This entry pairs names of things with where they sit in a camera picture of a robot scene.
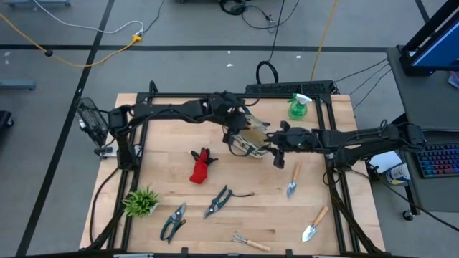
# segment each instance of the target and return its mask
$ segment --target computer monitor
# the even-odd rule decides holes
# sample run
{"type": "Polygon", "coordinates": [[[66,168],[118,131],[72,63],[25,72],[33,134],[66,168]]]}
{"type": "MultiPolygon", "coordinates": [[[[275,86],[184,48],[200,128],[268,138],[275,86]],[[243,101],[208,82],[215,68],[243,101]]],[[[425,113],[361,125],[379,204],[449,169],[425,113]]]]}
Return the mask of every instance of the computer monitor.
{"type": "Polygon", "coordinates": [[[409,76],[428,76],[437,70],[458,71],[459,1],[448,0],[401,52],[400,62],[409,76]]]}

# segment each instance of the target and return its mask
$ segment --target small succulent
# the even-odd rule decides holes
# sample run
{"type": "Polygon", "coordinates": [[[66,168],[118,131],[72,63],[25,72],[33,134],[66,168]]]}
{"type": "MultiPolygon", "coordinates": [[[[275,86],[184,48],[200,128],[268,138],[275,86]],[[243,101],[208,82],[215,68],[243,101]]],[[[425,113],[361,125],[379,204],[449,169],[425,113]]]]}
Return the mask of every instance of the small succulent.
{"type": "Polygon", "coordinates": [[[142,218],[150,215],[150,209],[159,203],[158,194],[148,188],[129,192],[123,203],[126,205],[126,216],[142,218]]]}

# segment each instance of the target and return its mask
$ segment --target concrete floor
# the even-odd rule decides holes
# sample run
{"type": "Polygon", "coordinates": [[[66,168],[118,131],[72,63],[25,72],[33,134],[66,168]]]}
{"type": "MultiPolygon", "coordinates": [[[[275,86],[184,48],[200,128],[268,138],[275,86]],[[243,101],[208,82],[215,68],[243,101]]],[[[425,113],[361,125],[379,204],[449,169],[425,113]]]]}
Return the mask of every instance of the concrete floor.
{"type": "MultiPolygon", "coordinates": [[[[422,0],[430,16],[444,1],[422,0]]],[[[50,6],[49,10],[66,22],[98,27],[108,0],[71,3],[71,8],[50,6]]],[[[280,1],[255,3],[273,17],[278,16],[280,1]]],[[[294,3],[286,1],[284,14],[289,13],[294,3]]],[[[159,4],[160,1],[115,0],[107,29],[132,19],[147,24],[159,4]]],[[[277,45],[318,46],[332,5],[333,0],[302,0],[291,20],[280,28],[277,45]]],[[[62,26],[40,10],[0,5],[0,12],[41,44],[90,46],[96,35],[93,31],[62,26]]],[[[265,25],[257,13],[248,13],[247,19],[265,25]]],[[[340,1],[325,45],[393,47],[406,43],[422,24],[415,0],[340,1]]],[[[137,30],[134,26],[118,34],[104,35],[101,46],[127,44],[137,30]]],[[[185,5],[166,0],[161,18],[139,45],[269,46],[272,40],[272,34],[251,29],[239,17],[221,12],[213,0],[189,0],[185,5]]],[[[28,42],[0,22],[1,44],[28,42]]],[[[95,59],[110,52],[97,51],[95,59]]],[[[0,209],[0,257],[11,257],[16,254],[29,220],[82,70],[46,58],[37,50],[3,48],[0,53],[0,78],[31,79],[37,83],[35,91],[0,91],[0,110],[12,111],[16,122],[0,145],[0,199],[4,204],[0,209]]],[[[89,51],[62,50],[55,54],[84,63],[89,51]]],[[[161,92],[242,92],[246,84],[255,83],[255,67],[268,56],[269,52],[264,51],[123,52],[91,69],[83,95],[91,97],[99,108],[110,109],[119,92],[145,91],[149,80],[155,80],[161,92]]],[[[315,52],[275,52],[272,63],[279,71],[280,81],[304,81],[309,79],[315,56],[315,52]]],[[[324,52],[315,80],[337,80],[384,58],[381,52],[324,52]]],[[[372,71],[340,82],[341,93],[350,93],[372,71]]],[[[270,78],[265,70],[262,75],[270,78]]],[[[354,105],[378,77],[352,95],[354,105]]],[[[358,126],[368,128],[384,118],[393,120],[402,112],[397,86],[389,73],[355,113],[358,126]]],[[[93,143],[73,123],[27,254],[78,248],[99,164],[92,149],[93,143]]],[[[406,203],[378,183],[374,184],[374,200],[389,252],[416,257],[459,256],[459,235],[454,231],[428,216],[404,221],[400,213],[407,208],[406,203]]],[[[459,226],[459,214],[435,214],[459,226]]]]}

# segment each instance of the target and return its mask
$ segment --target wooden table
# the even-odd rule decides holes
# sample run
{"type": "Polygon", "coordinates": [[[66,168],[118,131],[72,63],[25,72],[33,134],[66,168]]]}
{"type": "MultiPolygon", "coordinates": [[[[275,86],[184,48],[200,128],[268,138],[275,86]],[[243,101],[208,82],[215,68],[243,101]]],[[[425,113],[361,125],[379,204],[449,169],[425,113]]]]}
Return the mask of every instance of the wooden table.
{"type": "MultiPolygon", "coordinates": [[[[119,94],[116,106],[132,105],[135,99],[136,94],[119,94]]],[[[180,104],[187,100],[189,99],[156,98],[153,103],[180,104]]],[[[356,130],[349,96],[333,95],[332,101],[338,130],[356,130]]],[[[284,99],[261,99],[250,110],[262,121],[271,123],[269,131],[278,130],[281,120],[287,120],[292,126],[318,128],[316,106],[313,102],[308,104],[308,114],[303,121],[289,120],[288,107],[289,104],[284,99]]],[[[326,127],[329,128],[325,105],[323,113],[326,127]]],[[[101,161],[94,192],[115,167],[114,158],[101,161]]],[[[366,173],[363,163],[357,163],[354,169],[366,173]]],[[[128,252],[178,253],[182,247],[188,247],[190,253],[262,253],[247,245],[231,242],[234,230],[238,230],[249,239],[271,247],[269,254],[285,254],[286,249],[292,249],[294,254],[339,254],[331,211],[319,225],[314,238],[309,242],[301,241],[303,231],[315,219],[322,206],[331,208],[328,186],[322,182],[324,171],[323,155],[317,153],[287,153],[285,168],[280,170],[273,166],[273,157],[269,154],[262,159],[233,156],[227,145],[222,143],[220,125],[152,120],[148,126],[138,187],[149,187],[158,192],[161,203],[150,217],[133,220],[128,252]],[[203,146],[210,148],[212,157],[219,160],[209,167],[207,180],[202,185],[196,185],[189,181],[194,166],[194,159],[189,152],[199,151],[203,146]],[[297,180],[298,186],[293,197],[287,199],[287,185],[291,180],[295,162],[299,160],[303,162],[303,167],[297,180]],[[210,201],[224,185],[228,185],[235,194],[253,191],[255,196],[232,197],[223,209],[203,219],[203,213],[210,201]],[[161,228],[167,218],[184,202],[187,208],[183,219],[187,223],[177,231],[171,244],[167,244],[159,239],[161,228]]],[[[113,215],[119,179],[120,173],[100,193],[95,209],[95,237],[113,215]]],[[[369,181],[352,173],[347,174],[347,179],[355,219],[375,245],[384,250],[369,181]]],[[[90,212],[81,247],[89,245],[89,218],[90,212]]],[[[351,250],[349,227],[343,216],[341,220],[346,248],[351,250]]],[[[124,221],[123,217],[118,225],[115,247],[120,246],[124,221]]]]}

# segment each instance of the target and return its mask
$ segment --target yellow cable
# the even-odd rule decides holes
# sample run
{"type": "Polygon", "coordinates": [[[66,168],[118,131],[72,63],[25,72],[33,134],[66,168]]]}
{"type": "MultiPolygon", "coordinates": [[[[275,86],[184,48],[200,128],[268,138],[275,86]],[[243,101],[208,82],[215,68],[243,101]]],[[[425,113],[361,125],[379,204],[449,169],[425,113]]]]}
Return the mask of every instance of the yellow cable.
{"type": "MultiPolygon", "coordinates": [[[[13,28],[17,33],[19,33],[21,36],[23,36],[23,38],[27,39],[30,43],[32,43],[35,47],[37,47],[38,49],[42,50],[43,52],[48,52],[45,48],[43,48],[42,46],[40,46],[39,44],[37,44],[35,41],[33,41],[31,38],[29,38],[26,34],[24,34],[23,32],[21,32],[18,28],[16,28],[16,26],[14,26],[14,24],[12,22],[10,22],[2,13],[0,13],[0,18],[2,18],[4,21],[6,21],[6,23],[11,27],[13,28]]],[[[66,59],[63,59],[61,57],[58,57],[57,55],[52,55],[52,57],[54,57],[55,59],[61,61],[61,62],[64,62],[65,64],[67,65],[71,65],[73,67],[93,67],[95,65],[98,65],[100,63],[103,63],[104,61],[106,61],[107,59],[109,59],[110,57],[114,56],[115,54],[118,54],[118,53],[121,53],[123,52],[124,50],[128,49],[129,47],[131,47],[132,45],[134,45],[135,43],[139,42],[142,40],[142,37],[138,36],[138,35],[133,35],[133,38],[132,38],[132,41],[131,43],[129,43],[127,46],[125,46],[124,48],[118,50],[118,51],[115,51],[111,54],[109,54],[107,57],[103,58],[102,60],[98,61],[98,62],[94,62],[92,64],[73,64],[69,61],[67,61],[66,59]]]]}
{"type": "Polygon", "coordinates": [[[311,73],[311,81],[314,79],[314,72],[316,71],[316,65],[317,65],[318,57],[321,55],[322,46],[323,46],[323,43],[325,42],[325,38],[326,38],[327,32],[328,32],[328,28],[330,27],[331,20],[333,18],[333,15],[335,14],[335,10],[336,10],[336,5],[337,4],[338,4],[338,0],[335,0],[335,3],[333,4],[333,8],[332,8],[331,13],[330,13],[330,17],[328,18],[327,25],[325,26],[325,30],[323,31],[321,44],[318,46],[318,52],[317,52],[317,55],[316,55],[316,61],[314,62],[313,71],[311,73]]]}

